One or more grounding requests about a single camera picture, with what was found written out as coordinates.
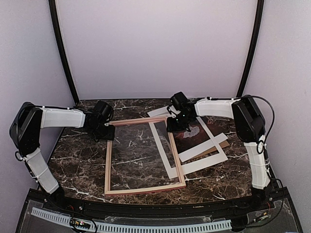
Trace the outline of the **white mat board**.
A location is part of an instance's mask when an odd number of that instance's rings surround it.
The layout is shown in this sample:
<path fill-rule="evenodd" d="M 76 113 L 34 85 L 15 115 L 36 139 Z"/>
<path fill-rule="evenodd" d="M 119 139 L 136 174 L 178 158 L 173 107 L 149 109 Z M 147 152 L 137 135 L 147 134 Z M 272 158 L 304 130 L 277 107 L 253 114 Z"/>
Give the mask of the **white mat board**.
<path fill-rule="evenodd" d="M 198 117 L 196 120 L 198 120 L 200 123 L 204 123 L 201 120 L 201 117 Z M 156 132 L 153 133 L 153 137 L 155 139 L 155 143 L 157 145 L 160 157 L 162 159 L 163 165 L 166 169 L 167 175 L 170 179 L 176 178 L 177 173 L 176 169 L 173 165 L 170 164 L 168 155 L 171 153 L 171 146 L 170 146 L 170 140 L 168 137 L 168 134 L 166 132 L 166 126 L 162 122 L 153 123 L 152 124 Z M 217 150 L 209 149 L 207 151 L 207 154 L 200 155 L 196 158 L 192 158 L 186 162 L 180 162 L 182 163 L 182 169 L 185 175 L 188 175 L 193 172 L 197 172 L 199 170 L 217 165 L 221 162 L 224 162 L 228 160 L 228 157 L 226 156 L 225 152 L 223 151 L 223 148 L 218 143 L 217 139 L 213 136 L 211 131 L 208 129 L 206 125 L 203 126 L 207 134 L 209 135 L 213 146 L 216 147 Z"/>

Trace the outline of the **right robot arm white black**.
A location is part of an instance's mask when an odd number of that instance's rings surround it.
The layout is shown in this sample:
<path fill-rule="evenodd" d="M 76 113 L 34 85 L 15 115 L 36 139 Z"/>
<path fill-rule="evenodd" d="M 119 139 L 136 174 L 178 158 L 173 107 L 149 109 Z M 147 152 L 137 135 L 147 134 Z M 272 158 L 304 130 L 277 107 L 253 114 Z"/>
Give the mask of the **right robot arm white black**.
<path fill-rule="evenodd" d="M 244 143 L 252 173 L 252 196 L 248 207 L 259 210 L 267 202 L 271 175 L 266 141 L 270 133 L 265 129 L 265 119 L 256 100 L 263 97 L 245 95 L 236 98 L 196 98 L 188 99 L 183 92 L 170 98 L 167 110 L 167 131 L 170 133 L 190 129 L 190 123 L 198 117 L 213 116 L 231 118 L 235 122 L 236 134 Z"/>

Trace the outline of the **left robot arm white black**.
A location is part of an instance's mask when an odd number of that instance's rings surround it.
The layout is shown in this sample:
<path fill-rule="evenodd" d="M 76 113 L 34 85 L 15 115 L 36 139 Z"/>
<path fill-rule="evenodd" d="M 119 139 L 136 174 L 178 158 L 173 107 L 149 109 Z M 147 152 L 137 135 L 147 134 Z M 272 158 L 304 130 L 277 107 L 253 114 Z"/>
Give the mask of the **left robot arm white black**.
<path fill-rule="evenodd" d="M 40 131 L 44 128 L 86 128 L 95 139 L 112 141 L 115 127 L 109 122 L 113 114 L 113 108 L 104 101 L 98 101 L 87 111 L 38 106 L 31 102 L 25 102 L 21 106 L 9 129 L 9 135 L 17 148 L 16 158 L 26 164 L 32 178 L 51 195 L 49 203 L 57 211 L 65 211 L 69 202 L 57 193 L 62 188 L 42 156 Z"/>

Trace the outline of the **light wooden picture frame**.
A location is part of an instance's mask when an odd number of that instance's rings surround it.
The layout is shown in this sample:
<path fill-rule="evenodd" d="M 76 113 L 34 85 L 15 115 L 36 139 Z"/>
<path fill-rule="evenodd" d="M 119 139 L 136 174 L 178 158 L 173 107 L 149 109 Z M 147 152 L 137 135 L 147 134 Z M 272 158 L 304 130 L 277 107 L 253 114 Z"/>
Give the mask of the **light wooden picture frame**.
<path fill-rule="evenodd" d="M 155 127 L 152 125 L 153 123 L 158 122 L 167 122 L 166 116 L 156 116 L 156 117 L 148 117 L 148 118 L 137 118 L 137 119 L 127 119 L 127 120 L 117 120 L 111 121 L 109 124 L 114 126 L 123 126 L 123 125 L 133 125 L 133 124 L 143 124 L 149 123 L 152 132 L 156 132 Z M 170 140 L 171 151 L 175 162 L 175 169 L 177 173 L 177 177 L 179 182 L 175 184 L 155 186 L 155 187 L 147 187 L 147 188 L 137 188 L 137 189 L 126 189 L 126 190 L 111 190 L 111 156 L 112 156 L 112 146 L 113 142 L 107 142 L 106 148 L 106 160 L 105 160 L 105 183 L 104 183 L 104 194 L 107 196 L 118 196 L 118 195 L 134 195 L 134 194 L 146 194 L 146 193 L 154 193 L 154 192 L 162 192 L 175 190 L 186 187 L 186 181 L 184 178 L 184 172 L 181 166 L 181 162 L 177 153 L 177 148 L 175 145 L 174 137 L 172 133 L 168 133 L 168 137 Z"/>

